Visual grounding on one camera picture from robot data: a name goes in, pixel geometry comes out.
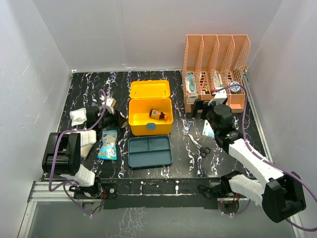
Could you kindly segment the white gauze pad bag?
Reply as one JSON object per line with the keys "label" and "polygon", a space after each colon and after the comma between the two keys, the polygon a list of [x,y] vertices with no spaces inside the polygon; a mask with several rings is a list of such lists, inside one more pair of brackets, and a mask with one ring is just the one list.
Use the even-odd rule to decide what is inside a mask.
{"label": "white gauze pad bag", "polygon": [[70,112],[70,118],[72,120],[71,126],[83,124],[87,120],[86,109],[81,108]]}

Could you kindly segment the cotton swab bag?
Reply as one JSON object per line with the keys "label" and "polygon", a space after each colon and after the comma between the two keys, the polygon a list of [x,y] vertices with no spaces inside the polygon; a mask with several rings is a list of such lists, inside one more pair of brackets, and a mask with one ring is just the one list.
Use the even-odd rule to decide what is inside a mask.
{"label": "cotton swab bag", "polygon": [[116,152],[117,130],[102,131],[102,146],[97,157],[103,160],[117,160]]}

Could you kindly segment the brown medicine bottle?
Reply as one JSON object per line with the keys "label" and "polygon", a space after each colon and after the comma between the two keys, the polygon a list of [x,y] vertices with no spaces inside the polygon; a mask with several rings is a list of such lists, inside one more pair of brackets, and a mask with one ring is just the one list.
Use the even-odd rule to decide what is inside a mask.
{"label": "brown medicine bottle", "polygon": [[168,114],[164,112],[159,112],[157,110],[151,109],[149,113],[150,118],[157,119],[157,120],[168,120]]}

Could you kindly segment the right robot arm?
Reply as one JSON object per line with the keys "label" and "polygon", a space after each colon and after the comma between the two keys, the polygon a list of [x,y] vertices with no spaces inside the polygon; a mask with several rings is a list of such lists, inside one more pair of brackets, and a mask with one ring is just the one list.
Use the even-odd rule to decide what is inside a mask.
{"label": "right robot arm", "polygon": [[306,209],[303,186],[299,176],[274,168],[265,157],[245,142],[234,127],[231,108],[225,103],[202,101],[199,110],[214,131],[217,145],[243,164],[256,178],[249,179],[239,171],[221,177],[221,192],[228,197],[235,193],[246,196],[260,205],[265,214],[279,223]]}

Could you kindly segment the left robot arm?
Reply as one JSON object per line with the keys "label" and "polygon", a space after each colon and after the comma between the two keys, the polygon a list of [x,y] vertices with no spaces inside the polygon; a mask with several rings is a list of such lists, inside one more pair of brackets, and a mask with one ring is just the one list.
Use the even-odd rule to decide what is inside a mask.
{"label": "left robot arm", "polygon": [[[97,106],[82,108],[84,123],[89,128],[54,132],[49,135],[42,161],[44,173],[50,175],[49,191],[60,187],[83,194],[86,197],[106,199],[110,193],[102,186],[102,180],[94,171],[87,169],[81,160],[89,155],[91,148],[98,140],[98,130],[101,127],[113,126],[106,133],[117,133],[124,126],[127,118],[121,112],[110,112],[110,109]],[[108,148],[114,152],[113,157],[100,155],[98,159],[116,161],[122,158],[130,170],[142,169],[172,169],[176,174],[191,171],[195,163],[195,153],[190,150],[189,143],[193,141],[190,134],[183,132],[184,139],[175,141],[175,133],[170,135],[159,133],[138,135],[122,139],[125,144],[120,147],[117,141],[110,142]]]}

